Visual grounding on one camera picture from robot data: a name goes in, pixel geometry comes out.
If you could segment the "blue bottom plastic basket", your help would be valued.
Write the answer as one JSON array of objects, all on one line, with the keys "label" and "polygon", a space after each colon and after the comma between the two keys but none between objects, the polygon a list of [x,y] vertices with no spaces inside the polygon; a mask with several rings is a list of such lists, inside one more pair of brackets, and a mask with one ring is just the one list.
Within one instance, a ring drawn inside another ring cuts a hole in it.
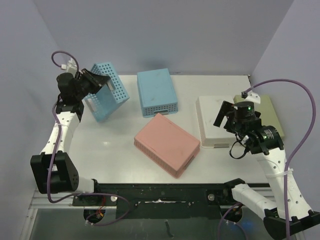
[{"label": "blue bottom plastic basket", "polygon": [[98,93],[90,93],[84,98],[84,102],[87,104],[91,114],[100,123],[105,121],[130,97],[111,62],[95,63],[91,68],[91,72],[110,77],[110,80]]}]

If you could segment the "blue plastic basket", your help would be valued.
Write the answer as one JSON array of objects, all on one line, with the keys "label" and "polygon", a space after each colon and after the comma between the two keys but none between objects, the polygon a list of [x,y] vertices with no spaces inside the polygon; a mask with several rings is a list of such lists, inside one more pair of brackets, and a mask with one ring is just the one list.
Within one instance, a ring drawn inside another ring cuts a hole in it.
[{"label": "blue plastic basket", "polygon": [[90,93],[84,98],[84,102],[87,104],[91,114],[100,123],[105,121],[130,97],[111,62],[95,63],[91,68],[91,72],[110,77],[110,80],[98,93]]},{"label": "blue plastic basket", "polygon": [[144,118],[178,112],[178,99],[167,68],[138,72],[137,88]]}]

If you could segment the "white perforated plastic basket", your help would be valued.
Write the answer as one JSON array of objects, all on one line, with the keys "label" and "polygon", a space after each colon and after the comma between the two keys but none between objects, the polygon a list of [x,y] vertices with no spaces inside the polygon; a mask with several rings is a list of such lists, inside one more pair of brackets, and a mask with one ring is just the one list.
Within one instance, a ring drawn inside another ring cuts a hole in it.
[{"label": "white perforated plastic basket", "polygon": [[230,148],[236,141],[235,135],[223,128],[227,122],[225,118],[220,127],[214,126],[223,101],[234,102],[230,95],[199,96],[195,102],[200,142],[203,148]]}]

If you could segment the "green perforated plastic basket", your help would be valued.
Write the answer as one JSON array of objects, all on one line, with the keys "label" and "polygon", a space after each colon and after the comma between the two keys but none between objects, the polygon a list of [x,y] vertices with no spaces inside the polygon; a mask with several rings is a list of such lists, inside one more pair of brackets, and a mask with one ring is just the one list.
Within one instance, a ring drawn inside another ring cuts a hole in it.
[{"label": "green perforated plastic basket", "polygon": [[269,95],[260,95],[260,104],[254,104],[255,111],[261,113],[260,119],[264,126],[273,126],[278,131],[282,140],[285,139],[285,133],[274,109]]}]

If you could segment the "pink plastic basket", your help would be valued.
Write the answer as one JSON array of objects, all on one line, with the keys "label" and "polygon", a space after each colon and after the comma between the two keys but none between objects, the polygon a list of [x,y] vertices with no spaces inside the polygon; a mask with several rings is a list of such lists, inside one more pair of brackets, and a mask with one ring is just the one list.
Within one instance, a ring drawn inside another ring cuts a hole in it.
[{"label": "pink plastic basket", "polygon": [[200,152],[197,138],[160,113],[137,133],[133,144],[176,179]]}]

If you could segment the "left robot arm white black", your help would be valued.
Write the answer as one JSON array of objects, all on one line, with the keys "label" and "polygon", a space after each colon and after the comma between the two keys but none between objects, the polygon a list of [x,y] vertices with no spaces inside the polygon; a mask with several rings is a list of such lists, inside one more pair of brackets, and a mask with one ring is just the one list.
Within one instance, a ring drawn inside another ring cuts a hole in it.
[{"label": "left robot arm white black", "polygon": [[64,72],[56,78],[59,95],[52,108],[55,123],[45,147],[30,159],[41,194],[79,193],[92,206],[100,203],[102,193],[95,189],[96,181],[79,175],[69,150],[84,113],[83,99],[98,93],[110,79],[87,69],[75,74]]}]

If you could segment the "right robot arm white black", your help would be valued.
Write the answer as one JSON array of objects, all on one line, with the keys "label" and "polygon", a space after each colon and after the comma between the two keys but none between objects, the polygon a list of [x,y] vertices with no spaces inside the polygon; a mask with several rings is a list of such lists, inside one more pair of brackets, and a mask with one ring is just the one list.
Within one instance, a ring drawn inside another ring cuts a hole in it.
[{"label": "right robot arm white black", "polygon": [[320,223],[320,214],[313,211],[304,199],[293,170],[285,168],[286,152],[275,127],[263,125],[260,113],[251,101],[231,103],[223,101],[213,123],[235,134],[236,141],[244,146],[244,153],[251,153],[259,162],[267,178],[274,201],[257,193],[242,179],[225,183],[223,200],[230,205],[240,202],[263,220],[264,227],[274,240],[282,240],[286,234],[297,234]]}]

